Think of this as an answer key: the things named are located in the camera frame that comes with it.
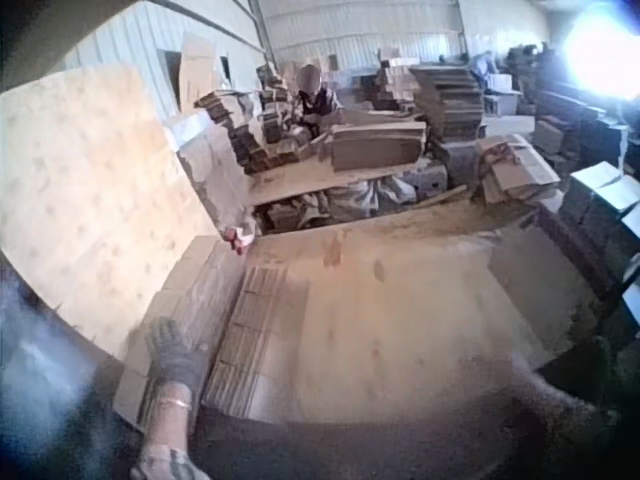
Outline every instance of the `warehouse wall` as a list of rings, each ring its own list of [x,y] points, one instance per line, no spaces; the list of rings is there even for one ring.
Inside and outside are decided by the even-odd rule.
[[[519,44],[549,40],[547,18],[528,0],[460,0],[469,55],[506,55]]]
[[[137,67],[153,97],[161,119],[179,112],[175,91],[178,59],[165,52],[180,52],[184,32],[192,32],[215,45],[218,56],[229,58],[231,80],[238,90],[259,87],[256,67],[264,63],[264,54],[256,25],[244,8],[234,0],[216,3],[181,0],[187,10],[210,19],[233,38],[217,28],[154,2],[138,2],[123,10],[85,37],[64,56],[53,71],[107,63],[127,63]],[[216,69],[224,78],[218,58]]]
[[[422,61],[462,51],[452,0],[258,0],[276,61],[336,53],[341,69],[376,65],[381,46]]]

